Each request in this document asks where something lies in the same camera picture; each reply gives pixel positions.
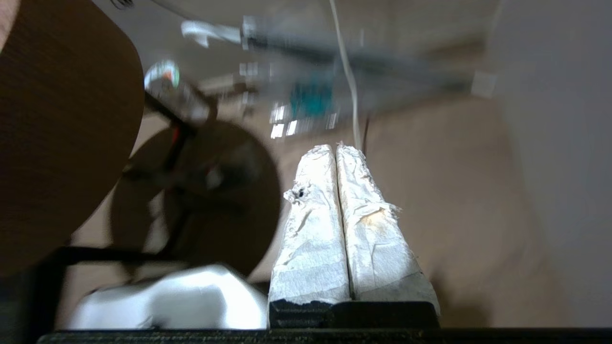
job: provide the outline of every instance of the white cable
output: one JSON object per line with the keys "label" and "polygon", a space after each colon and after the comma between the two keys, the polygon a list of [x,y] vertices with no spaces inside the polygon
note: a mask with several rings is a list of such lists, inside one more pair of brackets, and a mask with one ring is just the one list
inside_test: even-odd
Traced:
{"label": "white cable", "polygon": [[355,140],[355,148],[361,151],[361,133],[359,130],[359,117],[357,115],[357,83],[355,82],[355,76],[351,69],[351,64],[348,61],[346,55],[346,47],[344,40],[342,39],[342,33],[340,33],[340,24],[338,23],[338,13],[336,11],[335,0],[329,0],[329,5],[332,7],[332,14],[334,15],[334,23],[336,24],[336,34],[338,34],[338,47],[340,48],[340,59],[342,60],[342,66],[344,67],[346,80],[348,81],[348,87],[351,90],[351,98],[353,100],[353,139]]}

